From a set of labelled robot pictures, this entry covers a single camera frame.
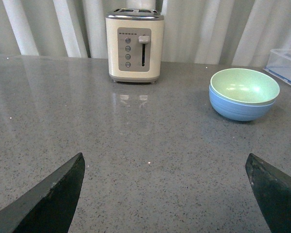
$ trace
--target toaster chrome top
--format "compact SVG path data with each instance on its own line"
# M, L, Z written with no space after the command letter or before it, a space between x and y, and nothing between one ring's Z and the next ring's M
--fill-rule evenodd
M164 16L160 15L156 10L148 9L129 9L117 8L106 14L106 18L124 19L124 20L164 20Z

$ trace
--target toaster lever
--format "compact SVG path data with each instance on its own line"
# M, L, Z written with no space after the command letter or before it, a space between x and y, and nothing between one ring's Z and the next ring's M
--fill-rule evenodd
M141 35L141 36L139 36L138 41L140 44L146 45L146 44L150 43L151 38L148 35Z

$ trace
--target toaster control panel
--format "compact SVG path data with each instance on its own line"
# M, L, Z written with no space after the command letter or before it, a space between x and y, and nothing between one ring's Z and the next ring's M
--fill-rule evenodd
M150 70L151 29L118 28L118 66L121 71Z

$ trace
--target green bowl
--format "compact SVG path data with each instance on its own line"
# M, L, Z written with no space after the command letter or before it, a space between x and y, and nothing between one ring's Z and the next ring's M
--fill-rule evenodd
M269 104L280 92L278 83L270 76L243 68L224 69L215 73L210 85L223 98L249 105Z

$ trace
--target white curtain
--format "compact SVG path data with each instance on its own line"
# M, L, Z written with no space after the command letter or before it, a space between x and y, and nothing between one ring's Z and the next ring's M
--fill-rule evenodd
M163 61L263 67L291 49L291 0L0 0L0 53L107 58L120 7L162 12Z

